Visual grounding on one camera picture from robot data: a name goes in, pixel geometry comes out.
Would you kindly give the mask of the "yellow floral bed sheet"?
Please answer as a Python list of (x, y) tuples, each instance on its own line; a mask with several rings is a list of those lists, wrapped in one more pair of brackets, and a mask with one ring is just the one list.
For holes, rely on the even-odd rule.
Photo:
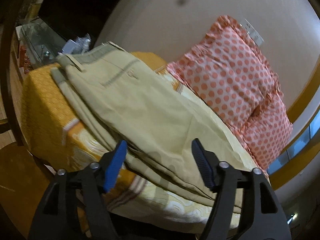
[[(154, 53), (135, 52), (172, 88), (209, 114), (225, 135), (236, 160), (251, 170), (256, 163), (241, 146), (223, 121), (189, 88), (184, 87), (166, 70), (166, 62)], [(24, 80), (22, 92), (22, 131), (29, 151), (47, 161), (54, 169), (83, 169), (107, 152), (78, 119), (50, 74), (46, 65), (31, 71)], [(201, 233), (211, 207), (185, 199), (162, 189), (123, 167), (116, 186), (104, 196), (108, 210), (121, 217), (151, 223), (160, 228), (187, 233)]]

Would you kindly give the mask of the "left pink polka-dot pillow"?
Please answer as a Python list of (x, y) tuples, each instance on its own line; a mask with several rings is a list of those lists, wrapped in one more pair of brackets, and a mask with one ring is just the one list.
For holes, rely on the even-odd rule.
[(280, 92), (267, 58), (228, 15), (219, 16), (199, 43), (166, 68), (236, 130), (274, 92)]

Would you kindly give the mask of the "wooden framed window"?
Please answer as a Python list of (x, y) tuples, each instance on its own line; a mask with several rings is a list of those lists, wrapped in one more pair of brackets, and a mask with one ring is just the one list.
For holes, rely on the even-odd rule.
[(287, 111), (293, 121), (293, 133), (283, 154), (288, 162), (270, 175), (277, 190), (299, 175), (319, 151), (319, 61), (299, 97)]

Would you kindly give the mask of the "pink polka-dot pillow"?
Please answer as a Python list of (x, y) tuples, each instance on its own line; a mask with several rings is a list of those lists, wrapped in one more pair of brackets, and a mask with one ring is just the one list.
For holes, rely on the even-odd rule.
[(236, 130), (274, 92), (280, 92), (267, 58), (228, 15), (219, 16), (199, 43), (166, 68)]
[(240, 129), (231, 129), (242, 147), (264, 171), (280, 156), (293, 131), (282, 97), (282, 92), (274, 90)]

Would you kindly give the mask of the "glass side table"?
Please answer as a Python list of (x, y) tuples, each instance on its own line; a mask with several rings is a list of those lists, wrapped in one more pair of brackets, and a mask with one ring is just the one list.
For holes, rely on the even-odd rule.
[(36, 69), (55, 62), (61, 54), (83, 54), (89, 51), (91, 37), (76, 37), (65, 41), (40, 18), (21, 20), (16, 33), (26, 48), (31, 68)]

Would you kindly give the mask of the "white wall socket panel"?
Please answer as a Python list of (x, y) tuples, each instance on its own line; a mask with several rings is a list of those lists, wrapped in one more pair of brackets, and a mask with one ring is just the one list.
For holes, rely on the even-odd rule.
[(260, 47), (264, 43), (264, 39), (261, 35), (253, 28), (253, 26), (243, 18), (240, 22), (240, 26), (246, 31), (246, 33), (251, 37), (255, 44)]

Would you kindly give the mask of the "right pink polka-dot pillow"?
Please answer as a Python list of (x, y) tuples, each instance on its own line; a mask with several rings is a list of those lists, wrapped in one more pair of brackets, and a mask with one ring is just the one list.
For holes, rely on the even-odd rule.
[(274, 90), (240, 129), (231, 129), (242, 147), (264, 171), (280, 156), (293, 131), (282, 97), (282, 92)]

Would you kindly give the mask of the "khaki beige pants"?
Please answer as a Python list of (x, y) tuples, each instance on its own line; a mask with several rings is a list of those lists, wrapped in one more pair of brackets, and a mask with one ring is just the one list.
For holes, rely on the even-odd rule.
[(54, 81), (97, 141), (107, 149), (127, 141), (129, 168), (164, 190), (213, 205), (215, 194), (204, 185), (191, 153), (194, 139), (236, 169), (255, 168), (251, 156), (203, 101), (178, 93), (116, 44), (61, 54), (56, 61)]

